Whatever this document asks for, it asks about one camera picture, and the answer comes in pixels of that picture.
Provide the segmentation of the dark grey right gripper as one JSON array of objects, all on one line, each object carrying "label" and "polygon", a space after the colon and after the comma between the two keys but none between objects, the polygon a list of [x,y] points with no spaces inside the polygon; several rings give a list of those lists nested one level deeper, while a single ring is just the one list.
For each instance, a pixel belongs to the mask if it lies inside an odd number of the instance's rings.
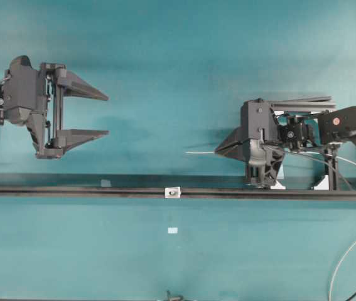
[{"label": "dark grey right gripper", "polygon": [[269,102],[261,98],[244,102],[240,127],[215,148],[214,153],[245,162],[245,181],[257,187],[277,184],[285,154],[279,143],[278,121]]}]

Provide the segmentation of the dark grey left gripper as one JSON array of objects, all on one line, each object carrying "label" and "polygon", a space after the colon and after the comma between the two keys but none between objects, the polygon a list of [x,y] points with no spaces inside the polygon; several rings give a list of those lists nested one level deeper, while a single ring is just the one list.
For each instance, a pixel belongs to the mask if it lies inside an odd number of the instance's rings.
[{"label": "dark grey left gripper", "polygon": [[64,97],[81,97],[108,101],[108,96],[85,82],[64,64],[42,63],[39,70],[31,66],[26,55],[16,57],[5,71],[9,78],[3,85],[4,117],[18,126],[26,126],[38,159],[59,159],[64,152],[109,134],[108,130],[58,130],[53,147],[47,148],[45,130],[48,112],[46,77],[57,70],[57,85]]}]

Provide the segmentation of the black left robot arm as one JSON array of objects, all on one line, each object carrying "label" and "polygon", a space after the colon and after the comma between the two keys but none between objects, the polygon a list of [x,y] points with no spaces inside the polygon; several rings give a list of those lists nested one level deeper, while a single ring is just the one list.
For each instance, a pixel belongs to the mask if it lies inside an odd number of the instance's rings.
[{"label": "black left robot arm", "polygon": [[35,70],[27,56],[18,56],[0,80],[0,125],[25,126],[38,159],[59,159],[67,151],[108,134],[106,130],[64,129],[65,97],[109,99],[64,64],[42,63]]}]

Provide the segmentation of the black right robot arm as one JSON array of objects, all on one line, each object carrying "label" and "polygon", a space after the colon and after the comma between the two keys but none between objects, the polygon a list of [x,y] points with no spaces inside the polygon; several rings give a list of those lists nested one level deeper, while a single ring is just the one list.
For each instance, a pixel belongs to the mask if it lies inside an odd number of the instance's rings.
[{"label": "black right robot arm", "polygon": [[286,101],[248,100],[240,125],[214,150],[245,163],[245,183],[272,188],[286,154],[317,151],[322,155],[328,188],[340,188],[338,149],[356,146],[356,106],[337,110],[330,97]]}]

